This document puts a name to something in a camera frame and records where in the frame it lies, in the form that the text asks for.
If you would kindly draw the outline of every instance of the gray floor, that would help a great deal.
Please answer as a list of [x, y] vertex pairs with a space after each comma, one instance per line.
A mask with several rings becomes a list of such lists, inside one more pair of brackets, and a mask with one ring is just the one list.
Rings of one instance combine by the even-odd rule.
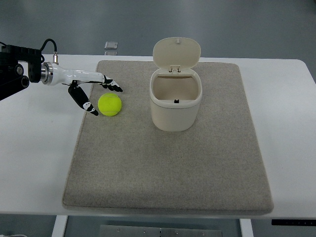
[[51, 215], [0, 215], [0, 235], [26, 235], [51, 237], [56, 216]]
[[[0, 41], [6, 44], [40, 48], [52, 38], [60, 54], [103, 55], [105, 42], [117, 41], [118, 55], [151, 56], [166, 37], [195, 39], [202, 57], [300, 59], [316, 80], [314, 0], [0, 1]], [[52, 51], [48, 44], [44, 53]], [[8, 216], [0, 218], [1, 224]], [[263, 233], [277, 230], [268, 221], [253, 223]]]

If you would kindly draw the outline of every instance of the black cable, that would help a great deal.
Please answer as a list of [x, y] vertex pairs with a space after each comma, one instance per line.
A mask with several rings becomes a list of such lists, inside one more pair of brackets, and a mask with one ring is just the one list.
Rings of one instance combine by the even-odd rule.
[[43, 51], [43, 49], [45, 48], [47, 42], [49, 42], [49, 41], [54, 44], [54, 52], [57, 52], [57, 45], [56, 45], [55, 41], [52, 40], [52, 39], [45, 40], [45, 42], [43, 43], [43, 46], [40, 48], [40, 51]]

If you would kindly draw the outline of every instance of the lid hinge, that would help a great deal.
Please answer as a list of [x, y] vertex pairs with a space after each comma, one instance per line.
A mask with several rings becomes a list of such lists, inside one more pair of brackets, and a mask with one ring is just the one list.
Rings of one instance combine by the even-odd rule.
[[169, 72], [170, 73], [175, 73], [175, 72], [181, 72], [181, 70], [180, 70], [180, 66], [177, 66], [177, 65], [171, 65], [170, 66], [170, 68], [169, 68]]

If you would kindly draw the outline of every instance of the white table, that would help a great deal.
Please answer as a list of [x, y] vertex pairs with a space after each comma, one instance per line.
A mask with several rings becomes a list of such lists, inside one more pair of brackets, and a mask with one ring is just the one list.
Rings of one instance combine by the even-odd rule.
[[[52, 59], [44, 56], [46, 61]], [[101, 60], [152, 61], [152, 57], [59, 56], [61, 67], [88, 71], [95, 71]], [[316, 84], [306, 65], [280, 59], [200, 61], [240, 67], [275, 204], [272, 213], [255, 217], [316, 218]], [[86, 93], [90, 87], [82, 85]], [[32, 83], [0, 101], [0, 213], [100, 214], [62, 206], [84, 114], [67, 90], [65, 85]]]

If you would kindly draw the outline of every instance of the white trash can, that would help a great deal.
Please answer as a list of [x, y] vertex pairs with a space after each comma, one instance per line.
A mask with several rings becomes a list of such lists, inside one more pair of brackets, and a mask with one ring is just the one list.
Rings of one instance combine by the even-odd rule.
[[154, 46], [158, 70], [150, 80], [152, 120], [163, 131], [184, 131], [198, 114], [202, 85], [191, 68], [200, 58], [200, 45], [188, 38], [166, 38]]

